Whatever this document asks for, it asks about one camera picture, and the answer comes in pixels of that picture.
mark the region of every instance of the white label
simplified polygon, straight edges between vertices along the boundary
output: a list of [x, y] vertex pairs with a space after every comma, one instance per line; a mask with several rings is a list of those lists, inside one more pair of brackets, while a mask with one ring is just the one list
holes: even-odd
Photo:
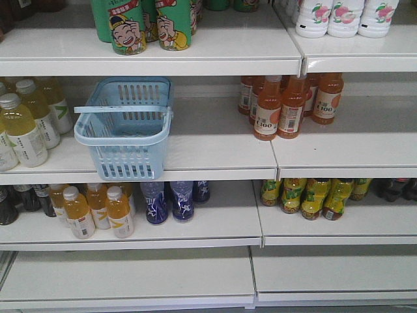
[[273, 135], [276, 133], [281, 108], [268, 110], [258, 106], [254, 128], [262, 135]]
[[340, 93], [325, 93], [319, 90], [314, 106], [314, 115], [322, 119], [331, 119], [339, 106]]
[[79, 239], [91, 237], [96, 230], [96, 226], [94, 225], [93, 217], [90, 212], [77, 220], [68, 218], [67, 221], [71, 227], [72, 233]]
[[93, 214], [94, 223], [98, 229], [108, 230], [110, 228], [107, 207], [103, 207], [99, 210], [91, 210], [91, 214]]
[[41, 119], [35, 119], [35, 122], [45, 141], [46, 148], [51, 149], [56, 147], [59, 143], [60, 136], [53, 125], [52, 114], [49, 113]]
[[19, 161], [25, 166], [38, 166], [48, 157], [45, 143], [37, 127], [27, 134], [8, 136], [8, 138]]
[[113, 229], [116, 237], [126, 238], [133, 234], [134, 225], [133, 218], [131, 214], [127, 214], [125, 217], [113, 219], [110, 218], [110, 226]]
[[302, 115], [302, 107], [291, 108], [283, 105], [280, 116], [280, 123], [278, 127], [283, 132], [294, 133], [298, 132]]
[[60, 134], [69, 132], [72, 129], [73, 122], [66, 100], [64, 99], [61, 102], [50, 104], [49, 107], [52, 113], [53, 122], [57, 127], [58, 132]]

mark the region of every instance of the bottle cap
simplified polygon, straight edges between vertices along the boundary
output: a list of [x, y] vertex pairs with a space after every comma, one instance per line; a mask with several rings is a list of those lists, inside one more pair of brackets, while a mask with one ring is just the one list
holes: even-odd
[[64, 199], [68, 201], [75, 200], [79, 195], [77, 187], [69, 186], [64, 189]]
[[122, 188], [119, 186], [112, 186], [108, 188], [107, 197], [109, 200], [119, 200], [122, 197]]
[[16, 90], [23, 95], [27, 95], [36, 90], [36, 85], [33, 80], [20, 80], [16, 83]]
[[5, 110], [14, 109], [21, 100], [16, 93], [7, 93], [0, 97], [0, 106]]

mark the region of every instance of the basket handle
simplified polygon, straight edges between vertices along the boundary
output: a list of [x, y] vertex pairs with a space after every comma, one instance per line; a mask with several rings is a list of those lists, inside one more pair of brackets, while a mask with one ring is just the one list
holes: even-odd
[[165, 106], [76, 106], [74, 113], [112, 113], [112, 112], [162, 112]]

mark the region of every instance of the light blue plastic basket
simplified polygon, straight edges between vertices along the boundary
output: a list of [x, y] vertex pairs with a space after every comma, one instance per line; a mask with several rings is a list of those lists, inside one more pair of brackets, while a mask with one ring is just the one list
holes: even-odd
[[164, 171], [173, 84], [163, 77], [112, 77], [101, 81], [80, 117], [76, 140], [88, 145], [103, 180], [157, 179]]

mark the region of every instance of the white plastic bottle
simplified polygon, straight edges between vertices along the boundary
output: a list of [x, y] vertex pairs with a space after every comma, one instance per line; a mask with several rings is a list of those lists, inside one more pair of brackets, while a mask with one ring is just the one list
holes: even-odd
[[327, 32], [333, 0], [303, 0], [295, 31], [307, 38], [319, 38]]
[[370, 38], [385, 37], [397, 6], [398, 0], [366, 0], [360, 18], [359, 35]]
[[363, 9], [364, 0], [334, 0], [327, 33], [339, 38], [355, 36]]

